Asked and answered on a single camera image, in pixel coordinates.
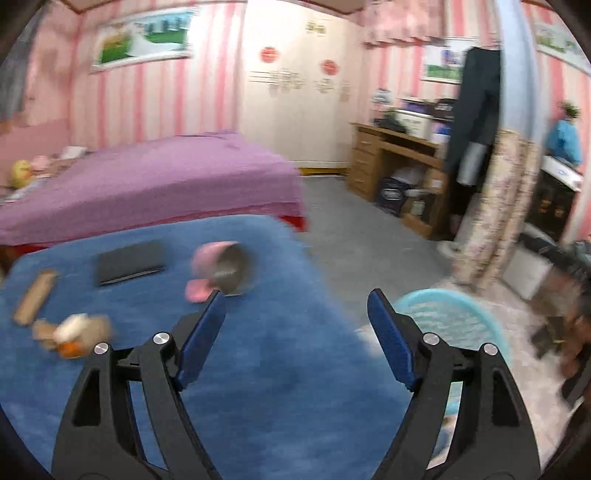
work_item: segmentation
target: silver screw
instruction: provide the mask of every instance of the silver screw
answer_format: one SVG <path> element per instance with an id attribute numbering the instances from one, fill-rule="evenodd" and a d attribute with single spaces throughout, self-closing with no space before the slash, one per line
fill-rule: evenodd
<path id="1" fill-rule="evenodd" d="M 497 353 L 499 353 L 499 349 L 496 347 L 496 345 L 493 345 L 492 343 L 487 343 L 484 346 L 484 353 L 486 353 L 487 355 L 496 355 Z"/>
<path id="2" fill-rule="evenodd" d="M 434 333 L 425 333 L 423 335 L 423 342 L 428 345 L 437 345 L 439 343 L 439 337 Z"/>
<path id="3" fill-rule="evenodd" d="M 105 342 L 101 342 L 101 343 L 97 343 L 95 345 L 95 353 L 97 355 L 102 355 L 103 353 L 106 353 L 109 350 L 109 344 L 105 343 Z"/>
<path id="4" fill-rule="evenodd" d="M 160 332 L 154 335 L 152 338 L 156 345 L 164 345 L 166 342 L 170 340 L 170 335 L 166 332 Z"/>

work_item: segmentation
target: blue cloth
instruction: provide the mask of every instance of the blue cloth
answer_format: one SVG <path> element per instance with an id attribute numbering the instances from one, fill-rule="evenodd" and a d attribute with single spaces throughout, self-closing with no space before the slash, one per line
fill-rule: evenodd
<path id="1" fill-rule="evenodd" d="M 167 268 L 95 288 L 93 257 L 159 239 Z M 60 417 L 82 361 L 45 352 L 11 312 L 40 268 L 61 276 L 40 317 L 105 313 L 115 348 L 169 330 L 197 307 L 184 299 L 190 258 L 201 244 L 237 240 L 256 258 L 254 289 L 227 299 L 228 314 L 200 378 L 182 393 L 225 480 L 367 480 L 390 446 L 410 394 L 383 355 L 372 356 L 291 230 L 263 216 L 208 218 L 70 242 L 20 259 L 0 290 L 0 403 L 48 468 Z M 164 466 L 141 386 L 133 384 L 148 460 Z"/>
<path id="2" fill-rule="evenodd" d="M 554 124 L 548 135 L 546 148 L 553 157 L 563 158 L 575 167 L 582 163 L 579 133 L 577 128 L 566 120 L 559 120 Z"/>

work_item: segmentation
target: light blue curtain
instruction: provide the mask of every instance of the light blue curtain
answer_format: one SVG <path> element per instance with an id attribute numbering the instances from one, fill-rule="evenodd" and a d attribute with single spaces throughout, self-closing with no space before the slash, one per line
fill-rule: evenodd
<path id="1" fill-rule="evenodd" d="M 29 21 L 0 66 L 0 122 L 10 120 L 22 110 L 29 55 L 46 8 L 39 9 Z"/>

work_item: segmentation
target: pink headboard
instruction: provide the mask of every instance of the pink headboard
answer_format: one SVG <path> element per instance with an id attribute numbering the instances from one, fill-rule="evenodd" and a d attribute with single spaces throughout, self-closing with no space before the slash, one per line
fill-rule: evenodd
<path id="1" fill-rule="evenodd" d="M 69 142 L 65 119 L 33 127 L 14 128 L 0 136 L 0 185 L 6 185 L 7 172 L 16 160 L 30 160 L 35 155 L 59 154 Z"/>

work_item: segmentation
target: floor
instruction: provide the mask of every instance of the floor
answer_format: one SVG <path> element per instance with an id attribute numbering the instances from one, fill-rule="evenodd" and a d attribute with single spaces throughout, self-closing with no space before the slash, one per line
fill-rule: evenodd
<path id="1" fill-rule="evenodd" d="M 368 324 L 368 293 L 381 288 L 391 302 L 433 286 L 461 290 L 447 277 L 451 264 L 436 244 L 420 238 L 395 217 L 346 190 L 343 177 L 306 177 L 304 200 L 310 229 L 304 242 L 329 287 L 368 341 L 382 355 Z M 569 411 L 558 397 L 558 359 L 534 358 L 529 336 L 540 324 L 528 306 L 504 284 L 494 284 L 478 300 L 501 323 L 511 348 L 511 370 L 530 414 L 544 463 L 560 440 Z M 446 452 L 434 460 L 440 463 Z"/>

